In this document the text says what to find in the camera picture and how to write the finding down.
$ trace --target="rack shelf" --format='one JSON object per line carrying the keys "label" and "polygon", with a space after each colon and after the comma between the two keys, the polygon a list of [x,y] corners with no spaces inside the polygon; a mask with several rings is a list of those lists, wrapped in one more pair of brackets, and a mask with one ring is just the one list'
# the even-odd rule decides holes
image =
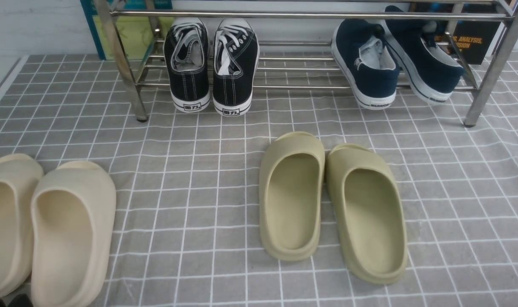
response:
{"label": "rack shelf", "polygon": [[[446,20],[448,23],[448,31],[445,33],[445,42],[439,45],[452,50],[452,56],[464,67],[466,73],[463,76],[464,85],[456,87],[455,91],[470,92],[474,96],[474,100],[468,110],[468,114],[463,123],[465,127],[473,127],[476,125],[481,112],[489,98],[491,91],[498,80],[498,77],[507,61],[511,50],[515,46],[518,39],[518,4],[513,12],[504,0],[422,0],[428,3],[452,3],[455,4],[453,11],[445,12],[240,12],[240,11],[204,11],[204,10],[157,10],[154,6],[154,0],[144,0],[146,10],[126,10],[124,5],[126,0],[116,0],[111,5],[106,0],[94,0],[96,9],[102,22],[103,29],[107,35],[111,50],[113,51],[115,62],[119,68],[122,81],[125,84],[128,93],[128,99],[134,109],[136,118],[140,122],[148,120],[148,114],[142,103],[140,90],[143,87],[169,87],[167,82],[149,82],[146,76],[149,70],[164,70],[164,56],[162,55],[162,44],[158,17],[202,17],[202,18],[219,18],[219,17],[239,17],[239,18],[286,18],[286,19],[433,19]],[[387,2],[399,2],[397,0],[388,0]],[[477,14],[462,13],[462,4],[488,4],[495,8],[495,13]],[[140,65],[140,69],[136,75],[133,74],[128,63],[128,58],[124,52],[120,35],[115,26],[117,17],[119,16],[146,16],[149,18],[153,39],[146,51],[146,54]],[[456,22],[460,20],[468,21],[489,21],[493,23],[503,23],[505,31],[502,33],[501,43],[495,51],[491,65],[487,69],[483,81],[479,85],[475,80],[470,66],[462,58],[456,43],[452,39],[452,32],[456,26]],[[264,41],[259,43],[261,46],[314,46],[326,47],[330,45],[328,41]],[[262,56],[259,58],[266,62],[290,62],[290,61],[306,61],[306,62],[330,62],[333,58],[329,56]],[[336,72],[336,67],[259,67],[258,71],[263,72]],[[311,86],[311,85],[287,85],[287,86],[271,86],[271,85],[254,85],[254,90],[308,90],[308,91],[338,91],[350,90],[349,86]],[[397,89],[410,89],[409,84],[398,84]]]}

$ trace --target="gray tiled floor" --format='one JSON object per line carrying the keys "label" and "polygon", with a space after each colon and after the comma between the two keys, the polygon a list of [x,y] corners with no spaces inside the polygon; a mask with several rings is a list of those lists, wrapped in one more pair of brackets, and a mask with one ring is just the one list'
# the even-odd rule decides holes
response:
{"label": "gray tiled floor", "polygon": [[[96,59],[33,56],[0,103],[0,157],[24,152],[45,171],[90,159],[116,183],[110,266],[95,305],[518,306],[518,52],[469,130],[460,119],[470,95],[431,107],[408,92],[368,111],[345,92],[257,91],[245,116],[221,118],[212,108],[175,113],[169,92],[149,90],[151,119],[141,124],[114,64]],[[476,69],[480,78],[486,66]],[[340,73],[258,75],[257,84],[346,83]],[[378,287],[347,272],[327,197],[312,258],[279,262],[261,248],[259,163],[291,130],[327,149],[356,142],[390,163],[409,235],[403,280]]]}

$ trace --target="black canvas sneaker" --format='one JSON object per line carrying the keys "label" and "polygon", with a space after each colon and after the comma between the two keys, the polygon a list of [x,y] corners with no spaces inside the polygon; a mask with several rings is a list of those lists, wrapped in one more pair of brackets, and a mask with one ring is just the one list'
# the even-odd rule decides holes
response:
{"label": "black canvas sneaker", "polygon": [[251,106],[259,42],[243,19],[225,19],[214,40],[214,106],[224,116],[238,116]]}
{"label": "black canvas sneaker", "polygon": [[198,18],[178,18],[166,35],[164,58],[175,107],[192,113],[210,103],[208,32]]}

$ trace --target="olive green slide sandal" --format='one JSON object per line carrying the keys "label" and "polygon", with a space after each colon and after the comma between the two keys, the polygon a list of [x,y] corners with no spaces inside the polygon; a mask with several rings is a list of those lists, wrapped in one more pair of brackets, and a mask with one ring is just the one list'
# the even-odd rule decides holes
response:
{"label": "olive green slide sandal", "polygon": [[0,298],[18,288],[31,272],[29,204],[42,177],[39,163],[27,155],[0,158]]}
{"label": "olive green slide sandal", "polygon": [[31,203],[35,306],[85,307],[97,297],[115,206],[115,184],[95,163],[68,162],[43,177]]}
{"label": "olive green slide sandal", "polygon": [[399,280],[407,266],[407,233],[390,167],[367,148],[341,144],[327,156],[326,181],[346,266],[374,284]]}
{"label": "olive green slide sandal", "polygon": [[259,170],[259,231],[267,253],[285,261],[310,257],[320,240],[325,152],[307,132],[290,132],[267,148]]}

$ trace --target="book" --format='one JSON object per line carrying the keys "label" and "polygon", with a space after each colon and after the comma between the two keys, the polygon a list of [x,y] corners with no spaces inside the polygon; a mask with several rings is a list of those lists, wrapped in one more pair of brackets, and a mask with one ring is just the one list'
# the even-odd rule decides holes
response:
{"label": "book", "polygon": [[[81,0],[83,12],[92,34],[98,56],[101,60],[112,60],[107,37],[103,32],[102,22],[93,0]],[[155,0],[157,9],[172,9],[171,0]],[[125,9],[146,9],[144,0],[126,0]],[[173,22],[172,17],[160,17],[162,35],[166,35]],[[120,16],[116,22],[122,45],[129,60],[141,60],[152,40],[152,31],[147,17]]]}
{"label": "book", "polygon": [[[452,4],[440,3],[413,3],[411,12],[452,12]],[[493,6],[485,4],[464,4],[462,12],[468,13],[493,13]],[[446,21],[440,22],[444,32]],[[499,35],[500,23],[491,21],[458,21],[452,38],[456,46],[462,52],[462,56],[469,64],[481,64],[485,56],[491,55],[493,46]]]}

